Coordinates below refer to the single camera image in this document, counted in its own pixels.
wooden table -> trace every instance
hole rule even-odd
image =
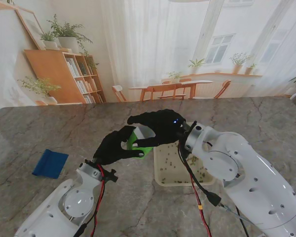
[[[196,85],[197,84],[208,84],[212,83],[211,80],[191,80],[191,81],[186,81],[186,82],[180,82],[182,86],[180,88],[190,88],[189,92],[189,98],[193,99],[196,93]],[[148,86],[138,86],[138,87],[131,87],[129,88],[130,90],[142,90],[142,93],[140,95],[140,101],[144,100],[145,93],[147,91]]]

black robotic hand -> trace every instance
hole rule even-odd
[[[184,133],[183,122],[185,119],[181,115],[168,109],[131,116],[127,120],[128,124],[140,123],[148,126],[156,134],[155,137],[136,140],[134,147],[157,147],[176,142],[179,139],[178,134]]]
[[[121,147],[121,142],[127,142],[134,129],[133,126],[124,126],[121,130],[113,131],[107,135],[95,152],[94,161],[101,165],[107,165],[120,159],[143,157],[144,153],[140,150],[128,151]]]

wooden chair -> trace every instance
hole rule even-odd
[[[164,98],[172,98],[173,100],[176,97],[181,97],[184,99],[186,95],[184,94],[176,94],[176,89],[181,88],[182,84],[181,83],[176,83],[176,84],[164,84],[164,85],[152,85],[147,87],[147,91],[151,92],[150,95],[150,100],[153,100],[153,93],[154,92],[163,92],[163,91],[169,91],[172,90],[173,94],[172,95],[166,95],[166,96],[159,96],[159,99],[164,99]]]
[[[170,80],[165,80],[162,84],[163,85],[171,84],[171,81]]]
[[[217,95],[215,95],[214,99],[218,99],[227,90],[227,88],[230,86],[230,84],[231,84],[231,80],[225,80],[222,83],[222,89],[218,92]],[[212,99],[212,98],[193,97],[193,99]]]
[[[184,79],[180,79],[179,82],[186,82],[186,81],[191,81],[192,78],[184,78]]]
[[[114,86],[112,86],[112,90],[113,90],[114,94],[116,95],[117,100],[119,102],[127,102],[127,100],[126,100],[126,98],[125,98],[125,96],[124,96],[124,94],[122,92],[123,87],[121,85],[114,85]]]

blue cloth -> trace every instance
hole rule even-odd
[[[53,179],[58,179],[67,158],[68,154],[52,152],[51,150],[46,149],[32,174],[36,176],[41,175]]]

wooden bookshelf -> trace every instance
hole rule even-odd
[[[58,103],[83,103],[87,104],[84,95],[92,97],[97,104],[106,102],[102,84],[96,68],[87,65],[86,57],[80,54],[67,53],[55,50],[24,50],[25,54],[39,79],[49,78],[54,85],[61,86],[57,91],[49,94]],[[73,75],[67,65],[66,58],[72,58],[79,75]],[[79,65],[83,65],[85,70],[82,73]],[[77,86],[76,81],[81,81],[87,92],[83,93]]]

